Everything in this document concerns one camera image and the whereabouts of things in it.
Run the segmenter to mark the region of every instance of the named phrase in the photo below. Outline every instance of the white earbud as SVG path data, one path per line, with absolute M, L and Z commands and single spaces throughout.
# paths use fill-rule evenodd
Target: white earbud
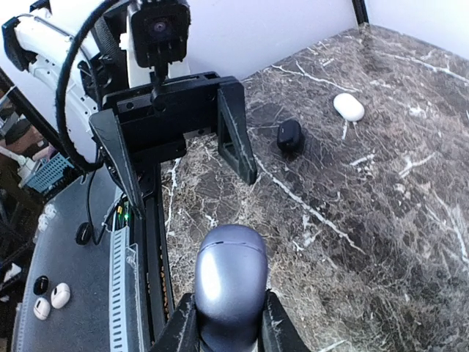
M 51 305 L 47 302 L 47 299 L 39 297 L 34 304 L 34 315 L 37 319 L 45 320 L 51 312 Z
M 40 232 L 44 232 L 45 229 L 47 229 L 47 226 L 49 226 L 49 219 L 45 214 L 43 214 L 39 217 L 37 229 Z
M 365 115 L 365 108 L 349 93 L 341 93 L 334 98 L 334 108 L 349 122 L 360 121 Z
M 57 209 L 54 207 L 52 204 L 47 204 L 44 208 L 44 214 L 49 218 L 53 219 L 55 218 L 57 214 Z
M 61 283 L 58 284 L 56 288 L 53 289 L 51 295 L 52 307 L 55 309 L 61 309 L 67 302 L 70 300 L 70 287 L 67 284 Z

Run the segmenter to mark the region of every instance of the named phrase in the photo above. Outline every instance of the black cable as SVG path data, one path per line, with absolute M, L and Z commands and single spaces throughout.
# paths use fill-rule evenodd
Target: black cable
M 105 0 L 102 2 L 96 9 L 91 12 L 88 18 L 84 21 L 83 26 L 73 38 L 70 45 L 70 49 L 67 54 L 67 58 L 62 65 L 60 70 L 59 81 L 57 82 L 56 90 L 56 120 L 57 128 L 59 129 L 59 138 L 64 145 L 64 149 L 67 154 L 70 156 L 72 163 L 77 166 L 77 168 L 82 169 L 85 172 L 93 172 L 99 169 L 103 165 L 103 160 L 100 160 L 89 163 L 75 148 L 70 136 L 68 135 L 67 130 L 67 119 L 65 117 L 65 95 L 67 93 L 67 85 L 70 80 L 70 71 L 72 69 L 73 61 L 75 60 L 76 54 L 81 47 L 81 44 L 85 40 L 89 31 L 93 28 L 96 21 L 116 4 L 119 0 Z
M 124 199 L 124 196 L 125 195 L 122 193 L 118 203 L 114 206 L 114 209 L 111 210 L 109 212 L 109 214 L 107 215 L 106 220 L 104 221 L 104 225 L 103 225 L 103 227 L 101 227 L 101 231 L 100 231 L 99 236 L 97 238 L 95 238 L 95 232 L 94 231 L 92 232 L 92 240 L 93 240 L 93 243 L 96 246 L 101 243 L 101 240 L 103 239 L 103 236 L 104 236 L 104 232 L 106 231 L 106 229 L 108 227 L 109 220 L 111 220 L 111 217 L 116 213 L 117 209 L 119 208 L 120 204 L 122 203 L 122 200 Z
M 91 184 L 93 183 L 93 179 L 95 178 L 96 170 L 91 173 L 91 176 L 88 181 L 88 186 L 86 187 L 86 215 L 88 216 L 88 224 L 91 229 L 92 234 L 95 233 L 95 226 L 93 224 L 93 219 L 91 216 L 91 206 L 89 204 L 89 196 L 91 193 Z

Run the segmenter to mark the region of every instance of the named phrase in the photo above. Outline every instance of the white panel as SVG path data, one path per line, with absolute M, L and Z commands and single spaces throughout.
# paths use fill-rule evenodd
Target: white panel
M 469 59 L 468 0 L 366 0 L 369 21 Z
M 192 72 L 245 78 L 356 26 L 351 0 L 189 0 Z

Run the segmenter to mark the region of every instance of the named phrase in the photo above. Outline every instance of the gray table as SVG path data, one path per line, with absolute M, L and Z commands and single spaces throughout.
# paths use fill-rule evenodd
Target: gray table
M 100 228 L 114 201 L 116 186 L 107 170 L 97 172 L 91 192 L 91 209 Z M 75 181 L 52 199 L 58 210 L 48 229 L 38 234 L 26 283 L 25 296 L 15 325 L 13 351 L 109 351 L 108 282 L 109 236 L 95 246 L 75 243 L 78 226 L 86 221 L 86 184 Z M 37 297 L 33 285 L 46 275 L 50 284 L 45 297 L 60 282 L 71 288 L 72 297 L 62 309 L 52 309 L 47 320 L 33 313 Z

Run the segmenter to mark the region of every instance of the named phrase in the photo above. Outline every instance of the gray object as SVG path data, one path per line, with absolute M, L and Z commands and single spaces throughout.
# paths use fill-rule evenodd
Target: gray object
M 96 173 L 91 192 L 91 212 L 95 225 L 101 223 L 116 199 L 116 185 L 103 168 Z M 78 246 L 76 230 L 86 221 L 86 183 L 76 180 L 51 203 L 57 215 L 37 239 L 23 304 L 17 314 L 14 352 L 110 351 L 109 345 L 109 246 L 106 233 L 99 246 Z M 33 313 L 34 281 L 46 275 L 51 290 L 60 282 L 72 288 L 72 298 L 62 309 L 53 309 L 45 321 Z
M 196 261 L 196 307 L 205 351 L 253 350 L 267 273 L 265 244 L 258 232 L 225 225 L 208 233 Z

